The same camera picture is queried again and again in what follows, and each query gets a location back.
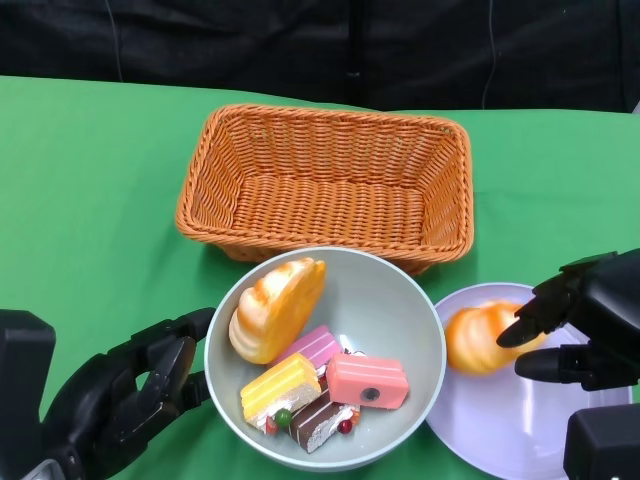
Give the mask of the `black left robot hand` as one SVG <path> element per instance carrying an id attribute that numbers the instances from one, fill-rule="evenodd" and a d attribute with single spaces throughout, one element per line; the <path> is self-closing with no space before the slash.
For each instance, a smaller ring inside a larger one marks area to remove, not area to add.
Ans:
<path id="1" fill-rule="evenodd" d="M 149 442 L 210 398 L 191 370 L 215 313 L 206 307 L 166 319 L 85 362 L 55 396 L 43 421 L 47 458 L 67 479 L 109 479 Z"/>

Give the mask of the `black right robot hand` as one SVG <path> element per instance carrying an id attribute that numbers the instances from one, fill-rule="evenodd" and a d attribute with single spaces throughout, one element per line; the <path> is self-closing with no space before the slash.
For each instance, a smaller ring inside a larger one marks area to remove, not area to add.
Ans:
<path id="1" fill-rule="evenodd" d="M 530 343 L 569 324 L 585 344 L 521 354 L 515 373 L 548 383 L 578 383 L 585 391 L 639 382 L 639 251 L 586 257 L 532 290 L 517 320 L 497 338 L 502 348 Z"/>

